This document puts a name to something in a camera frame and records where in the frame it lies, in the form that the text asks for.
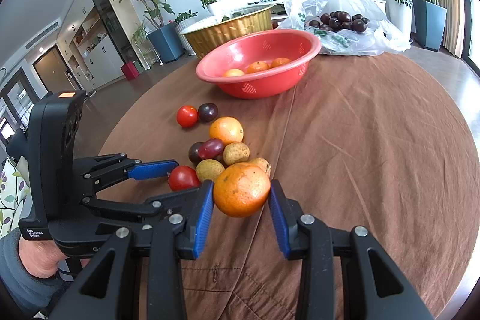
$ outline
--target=air vent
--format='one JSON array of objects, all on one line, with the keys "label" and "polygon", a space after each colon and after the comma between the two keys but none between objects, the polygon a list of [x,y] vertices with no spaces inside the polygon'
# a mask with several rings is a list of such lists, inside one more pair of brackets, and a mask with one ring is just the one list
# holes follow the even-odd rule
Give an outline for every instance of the air vent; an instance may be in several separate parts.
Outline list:
[{"label": "air vent", "polygon": [[46,28],[42,33],[37,34],[26,46],[25,48],[30,49],[33,47],[37,42],[39,42],[42,38],[44,38],[47,34],[49,34],[52,30],[58,27],[59,23],[54,22],[48,28]]}]

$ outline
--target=white pillow with leaf pattern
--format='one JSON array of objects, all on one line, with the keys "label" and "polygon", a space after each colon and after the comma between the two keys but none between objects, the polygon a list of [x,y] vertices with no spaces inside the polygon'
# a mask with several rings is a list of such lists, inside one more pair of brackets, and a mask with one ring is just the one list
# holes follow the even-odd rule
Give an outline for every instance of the white pillow with leaf pattern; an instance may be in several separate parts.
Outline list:
[{"label": "white pillow with leaf pattern", "polygon": [[0,237],[18,227],[25,198],[30,188],[22,174],[7,159],[0,176]]}]

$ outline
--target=white flower pot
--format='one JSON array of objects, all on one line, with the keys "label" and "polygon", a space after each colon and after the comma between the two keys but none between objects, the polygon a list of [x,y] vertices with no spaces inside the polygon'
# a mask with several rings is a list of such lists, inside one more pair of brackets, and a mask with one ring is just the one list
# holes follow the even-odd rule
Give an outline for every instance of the white flower pot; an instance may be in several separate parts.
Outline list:
[{"label": "white flower pot", "polygon": [[207,10],[212,16],[223,14],[223,12],[225,11],[223,9],[223,4],[220,1],[210,3],[209,5],[207,5]]},{"label": "white flower pot", "polygon": [[388,19],[410,41],[412,31],[412,9],[404,4],[398,4],[396,0],[387,0]]},{"label": "white flower pot", "polygon": [[183,31],[185,28],[189,27],[190,25],[193,25],[193,24],[195,24],[195,17],[190,17],[190,18],[184,19],[182,22],[177,23],[177,26],[175,27],[175,31],[177,32],[178,36],[180,37],[180,41],[181,41],[183,47],[185,48],[185,50],[187,51],[187,53],[190,56],[195,55],[195,51],[191,47],[191,45],[189,44],[187,38],[184,35],[180,34],[180,32]]}]

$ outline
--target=human hand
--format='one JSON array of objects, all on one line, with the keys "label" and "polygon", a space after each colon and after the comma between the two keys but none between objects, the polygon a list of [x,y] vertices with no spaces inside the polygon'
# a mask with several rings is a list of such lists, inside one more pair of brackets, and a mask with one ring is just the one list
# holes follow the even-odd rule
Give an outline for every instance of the human hand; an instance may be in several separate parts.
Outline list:
[{"label": "human hand", "polygon": [[58,262],[67,258],[53,240],[25,240],[20,236],[18,255],[30,275],[49,278],[57,272]]}]

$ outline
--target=blue planter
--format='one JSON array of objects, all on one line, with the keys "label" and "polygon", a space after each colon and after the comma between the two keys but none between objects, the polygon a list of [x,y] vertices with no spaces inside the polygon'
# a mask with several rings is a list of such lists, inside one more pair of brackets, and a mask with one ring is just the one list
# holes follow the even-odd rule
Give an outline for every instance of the blue planter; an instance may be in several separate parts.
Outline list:
[{"label": "blue planter", "polygon": [[177,60],[183,55],[184,49],[177,32],[175,24],[166,24],[156,31],[148,34],[148,39],[160,55],[164,63]]},{"label": "blue planter", "polygon": [[416,41],[425,49],[436,51],[442,45],[447,9],[424,0],[413,0]]}]

